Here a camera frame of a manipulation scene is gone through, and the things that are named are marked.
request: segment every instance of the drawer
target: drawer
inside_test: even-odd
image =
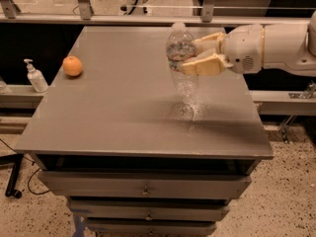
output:
[[[238,198],[249,176],[42,171],[39,179],[55,194],[112,198]]]
[[[148,200],[68,200],[73,213],[83,217],[155,220],[220,221],[228,213],[225,205],[185,202],[181,199]]]
[[[91,231],[109,233],[137,233],[137,234],[182,234],[182,235],[210,235],[216,229],[213,223],[204,222],[168,222],[168,221],[129,221],[86,219],[86,226]]]

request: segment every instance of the floor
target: floor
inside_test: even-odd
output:
[[[27,118],[0,118],[0,138],[14,147],[27,122]],[[313,118],[298,121],[288,130],[290,143],[285,144],[277,131],[277,123],[265,121],[275,158],[258,166],[252,174],[250,188],[231,203],[231,211],[217,223],[212,237],[316,237],[315,124]],[[12,153],[0,143],[0,155]],[[52,193],[35,196],[28,190],[28,180],[37,168],[27,159],[23,160],[17,184],[23,193],[20,199],[4,196],[11,169],[0,169],[1,237],[66,237],[75,232],[64,197]],[[36,175],[30,181],[30,188],[35,193],[46,190]],[[95,233],[86,229],[85,236],[95,236]]]

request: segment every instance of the pump dispenser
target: pump dispenser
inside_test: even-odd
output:
[[[45,78],[42,76],[41,72],[33,67],[31,59],[25,59],[25,63],[27,63],[28,68],[28,78],[37,92],[44,92],[48,89],[48,85],[46,83]]]

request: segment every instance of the table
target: table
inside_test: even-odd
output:
[[[91,230],[211,234],[273,158],[242,75],[199,78],[195,99],[181,101],[165,56],[170,32],[85,27],[70,51],[83,74],[60,69],[15,147]]]

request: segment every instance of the orange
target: orange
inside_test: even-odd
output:
[[[78,76],[82,72],[82,63],[80,59],[74,55],[65,57],[62,61],[62,67],[69,76]]]

